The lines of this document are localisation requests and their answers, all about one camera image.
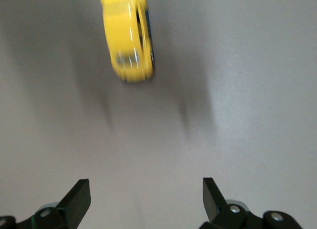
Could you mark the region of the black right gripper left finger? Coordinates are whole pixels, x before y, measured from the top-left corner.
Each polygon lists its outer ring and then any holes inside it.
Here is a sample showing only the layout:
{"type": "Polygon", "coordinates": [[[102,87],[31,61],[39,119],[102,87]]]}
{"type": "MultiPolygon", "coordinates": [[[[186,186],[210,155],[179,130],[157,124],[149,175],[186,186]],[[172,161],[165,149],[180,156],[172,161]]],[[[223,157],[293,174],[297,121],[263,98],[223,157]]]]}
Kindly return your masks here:
{"type": "Polygon", "coordinates": [[[76,229],[91,205],[90,182],[80,179],[55,206],[38,210],[28,219],[17,222],[11,215],[0,217],[2,229],[76,229]]]}

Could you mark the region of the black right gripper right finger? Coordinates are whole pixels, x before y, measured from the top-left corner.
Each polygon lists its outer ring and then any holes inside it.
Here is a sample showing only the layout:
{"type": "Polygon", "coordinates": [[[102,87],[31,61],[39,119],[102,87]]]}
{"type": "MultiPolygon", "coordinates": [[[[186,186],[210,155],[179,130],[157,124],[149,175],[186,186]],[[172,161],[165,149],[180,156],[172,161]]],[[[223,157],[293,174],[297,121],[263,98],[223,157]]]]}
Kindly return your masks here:
{"type": "Polygon", "coordinates": [[[300,229],[299,223],[281,211],[254,215],[237,200],[225,200],[213,178],[203,178],[203,203],[208,217],[202,229],[300,229]]]}

